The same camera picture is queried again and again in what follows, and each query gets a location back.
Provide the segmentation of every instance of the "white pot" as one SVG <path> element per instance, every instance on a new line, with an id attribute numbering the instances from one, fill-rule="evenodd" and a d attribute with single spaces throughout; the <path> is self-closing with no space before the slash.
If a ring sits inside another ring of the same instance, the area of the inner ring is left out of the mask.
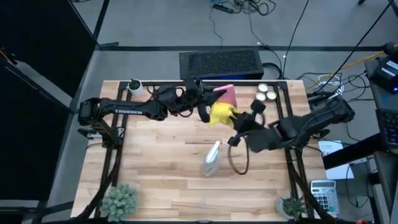
<path id="1" fill-rule="evenodd" d="M 286 214 L 285 210 L 284 210 L 283 199 L 288 199 L 288 198 L 289 197 L 278 198 L 278 200 L 276 201 L 276 210 L 278 211 L 279 215 L 281 215 L 283 218 L 285 218 L 287 220 L 291 220 L 291 219 L 294 219 L 294 217 Z"/>
<path id="2" fill-rule="evenodd" d="M 127 85 L 127 89 L 131 92 L 132 96 L 141 96 L 144 93 L 144 87 L 142 86 L 141 81 L 140 80 L 137 81 L 139 81 L 139 88 L 136 90 L 130 89 L 130 86 Z"/>

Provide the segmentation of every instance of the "wooden table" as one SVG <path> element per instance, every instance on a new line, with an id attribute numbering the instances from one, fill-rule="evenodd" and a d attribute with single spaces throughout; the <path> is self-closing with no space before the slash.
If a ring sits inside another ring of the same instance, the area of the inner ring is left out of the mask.
<path id="1" fill-rule="evenodd" d="M 289 80 L 287 83 L 294 114 L 309 113 L 303 82 Z M 118 81 L 105 81 L 100 97 L 116 98 L 118 86 Z M 235 91 L 238 108 L 249 110 L 256 87 L 236 86 Z M 132 100 L 144 101 L 148 97 L 145 93 Z M 266 123 L 277 120 L 275 103 L 266 105 Z M 110 124 L 112 117 L 108 115 L 104 119 Z M 129 116 L 119 173 L 119 183 L 129 184 L 139 191 L 139 210 L 129 220 L 283 221 L 275 202 L 281 196 L 290 195 L 284 150 L 251 152 L 249 172 L 236 175 L 229 167 L 224 145 L 218 173 L 210 178 L 199 173 L 199 166 L 214 142 L 219 140 L 226 144 L 235 134 L 222 124 L 209 127 L 200 122 L 196 112 L 189 118 L 169 116 L 161 122 Z M 316 141 L 310 145 L 318 147 Z M 99 145 L 86 152 L 73 217 L 83 211 L 99 188 L 105 152 Z M 233 148 L 232 157 L 236 166 L 244 169 L 246 149 L 243 142 Z M 303 162 L 308 181 L 325 179 L 318 151 L 303 150 Z"/>

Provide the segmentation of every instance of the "potted plant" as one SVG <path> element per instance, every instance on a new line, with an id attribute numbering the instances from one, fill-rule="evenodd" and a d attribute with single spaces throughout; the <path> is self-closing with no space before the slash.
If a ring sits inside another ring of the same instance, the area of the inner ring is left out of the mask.
<path id="1" fill-rule="evenodd" d="M 304 198 L 299 199 L 293 197 L 282 197 L 279 198 L 276 203 L 276 210 L 279 215 L 286 218 L 287 220 L 294 219 L 297 221 L 301 213 L 305 212 Z"/>
<path id="2" fill-rule="evenodd" d="M 137 192 L 128 184 L 111 187 L 108 194 L 102 199 L 99 208 L 102 216 L 108 217 L 109 222 L 119 222 L 137 210 Z"/>
<path id="3" fill-rule="evenodd" d="M 131 92 L 132 96 L 139 96 L 144 92 L 144 87 L 142 87 L 141 81 L 135 79 L 131 79 L 127 86 L 127 89 Z"/>

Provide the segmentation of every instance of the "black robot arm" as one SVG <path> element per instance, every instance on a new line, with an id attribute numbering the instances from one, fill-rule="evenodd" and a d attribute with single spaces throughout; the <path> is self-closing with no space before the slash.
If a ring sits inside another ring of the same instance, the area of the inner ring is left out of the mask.
<path id="1" fill-rule="evenodd" d="M 261 114 L 265 106 L 260 101 L 252 103 L 252 113 L 235 114 L 235 137 L 229 140 L 230 145 L 237 146 L 240 137 L 246 136 L 250 150 L 260 152 L 264 149 L 273 150 L 283 147 L 302 147 L 310 140 L 311 135 L 318 133 L 329 124 L 348 122 L 354 118 L 355 112 L 341 98 L 337 98 L 324 108 L 306 114 L 282 118 L 268 124 L 268 128 L 255 122 L 256 114 Z"/>
<path id="2" fill-rule="evenodd" d="M 208 123 L 209 114 L 206 106 L 211 106 L 226 90 L 213 91 L 204 86 L 200 80 L 184 80 L 185 89 L 176 85 L 163 85 L 154 90 L 150 99 L 145 102 L 119 101 L 109 98 L 91 98 L 80 104 L 78 121 L 82 126 L 91 129 L 79 129 L 85 137 L 98 133 L 103 138 L 103 147 L 117 148 L 121 145 L 117 129 L 112 129 L 103 120 L 107 114 L 141 115 L 156 121 L 163 121 L 168 113 L 183 116 L 185 111 L 192 112 L 198 108 L 201 120 Z"/>

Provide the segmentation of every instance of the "concrete floor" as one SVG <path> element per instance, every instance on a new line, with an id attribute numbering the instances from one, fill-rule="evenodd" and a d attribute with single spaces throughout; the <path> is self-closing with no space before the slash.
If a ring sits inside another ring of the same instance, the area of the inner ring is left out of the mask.
<path id="1" fill-rule="evenodd" d="M 277 7 L 269 16 L 251 15 L 253 29 L 263 42 L 287 46 L 305 0 L 275 2 Z M 95 27 L 102 3 L 103 0 L 75 3 L 91 31 Z M 358 6 L 355 0 L 310 1 L 293 45 L 355 45 L 386 4 L 387 1 L 370 0 L 362 6 Z M 123 46 L 219 45 L 220 40 L 213 33 L 209 13 L 208 0 L 112 0 L 98 42 L 119 42 Z M 250 32 L 248 15 L 213 11 L 211 16 L 216 23 L 217 32 L 224 38 L 225 45 L 256 45 L 258 40 Z M 396 40 L 398 30 L 391 29 L 391 26 L 397 24 L 397 20 L 393 11 L 389 9 L 362 45 L 376 46 Z M 373 53 L 357 52 L 348 63 Z M 282 58 L 285 52 L 277 54 Z M 304 72 L 332 72 L 341 65 L 348 54 L 349 52 L 290 52 L 285 76 L 294 79 Z M 275 55 L 270 52 L 262 51 L 260 55 L 263 62 L 277 62 Z M 364 66 L 358 65 L 345 70 L 343 77 L 363 71 Z M 86 74 L 80 101 L 98 96 L 103 80 L 174 80 L 179 79 L 179 74 L 178 52 L 96 51 Z M 277 74 L 273 70 L 266 70 L 263 79 L 276 77 Z M 304 82 L 306 86 L 311 84 L 307 79 Z M 355 84 L 362 85 L 359 80 L 356 80 Z M 345 87 L 346 90 L 352 89 L 349 85 Z M 351 91 L 343 96 L 345 99 L 351 99 L 358 96 L 360 91 Z M 366 94 L 362 96 L 371 97 L 370 90 L 366 90 Z M 375 105 L 372 101 L 358 101 L 350 105 L 356 112 L 355 119 L 349 124 L 350 132 L 355 138 L 364 139 L 378 132 Z M 87 140 L 77 133 L 78 127 L 75 118 L 58 165 L 49 206 L 74 199 L 87 144 Z M 332 125 L 329 128 L 329 139 L 354 142 L 347 136 L 344 125 Z M 364 170 L 355 170 L 354 174 L 357 175 L 358 172 Z M 354 192 L 356 184 L 363 184 L 363 181 L 362 179 L 358 180 L 358 183 L 350 183 L 351 192 Z M 339 200 L 340 218 L 351 221 L 360 218 L 372 220 L 369 203 L 358 209 L 347 202 L 345 194 L 339 194 Z M 65 219 L 69 215 L 70 211 L 64 211 L 50 215 L 44 220 Z"/>

